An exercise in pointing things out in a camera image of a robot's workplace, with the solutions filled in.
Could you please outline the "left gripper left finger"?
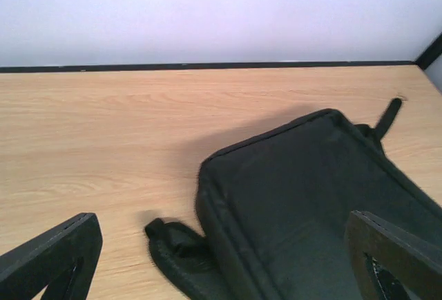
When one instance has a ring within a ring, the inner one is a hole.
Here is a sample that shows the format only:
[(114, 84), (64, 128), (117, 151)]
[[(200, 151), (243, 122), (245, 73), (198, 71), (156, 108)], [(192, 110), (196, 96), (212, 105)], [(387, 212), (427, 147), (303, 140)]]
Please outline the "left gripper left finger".
[(94, 213), (80, 213), (1, 255), (1, 298), (86, 299), (103, 244)]

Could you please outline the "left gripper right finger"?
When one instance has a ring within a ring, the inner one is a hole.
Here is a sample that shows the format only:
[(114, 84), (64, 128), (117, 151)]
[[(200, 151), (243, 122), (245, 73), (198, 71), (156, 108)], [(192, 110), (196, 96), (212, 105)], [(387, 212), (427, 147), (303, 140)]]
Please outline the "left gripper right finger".
[(369, 212), (352, 211), (345, 240), (363, 299), (441, 298), (441, 249)]

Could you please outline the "black student backpack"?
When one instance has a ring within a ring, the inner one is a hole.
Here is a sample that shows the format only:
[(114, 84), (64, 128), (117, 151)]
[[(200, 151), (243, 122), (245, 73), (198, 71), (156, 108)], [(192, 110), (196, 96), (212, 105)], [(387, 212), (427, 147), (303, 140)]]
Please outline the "black student backpack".
[(152, 260), (190, 299), (363, 299), (345, 240), (352, 211), (441, 249), (441, 207), (381, 144), (401, 105), (375, 127), (319, 110), (215, 152), (198, 174), (203, 234), (151, 221)]

